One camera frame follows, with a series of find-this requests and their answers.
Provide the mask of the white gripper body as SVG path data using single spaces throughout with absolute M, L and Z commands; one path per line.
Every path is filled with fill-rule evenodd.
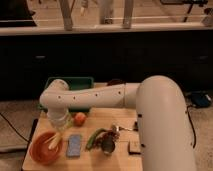
M 70 124 L 70 114 L 67 111 L 55 112 L 49 110 L 47 117 L 56 130 L 65 130 Z

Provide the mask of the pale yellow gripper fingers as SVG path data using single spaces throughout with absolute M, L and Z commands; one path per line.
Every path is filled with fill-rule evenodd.
M 65 134 L 65 130 L 62 131 L 56 131 L 56 133 L 51 137 L 50 141 L 53 141 L 55 139 L 61 139 L 63 137 L 63 135 Z

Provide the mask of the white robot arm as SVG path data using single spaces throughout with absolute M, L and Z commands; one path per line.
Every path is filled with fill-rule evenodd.
M 52 124 L 69 109 L 134 108 L 143 171 L 197 171 L 186 101 L 171 78 L 155 75 L 140 83 L 71 90 L 56 79 L 40 95 Z

